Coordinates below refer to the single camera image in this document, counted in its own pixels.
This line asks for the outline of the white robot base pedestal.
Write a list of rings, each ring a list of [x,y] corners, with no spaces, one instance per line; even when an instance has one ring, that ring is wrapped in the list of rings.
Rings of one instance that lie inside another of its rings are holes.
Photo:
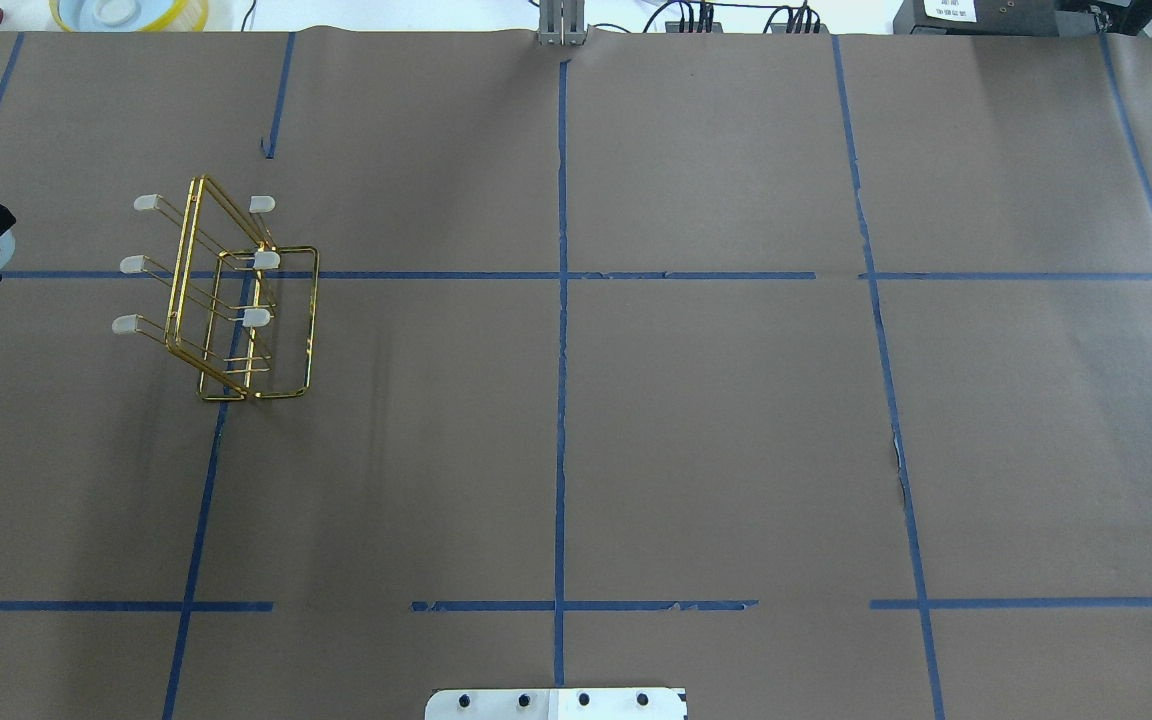
[[[684,689],[470,688],[431,694],[425,719],[687,719]]]

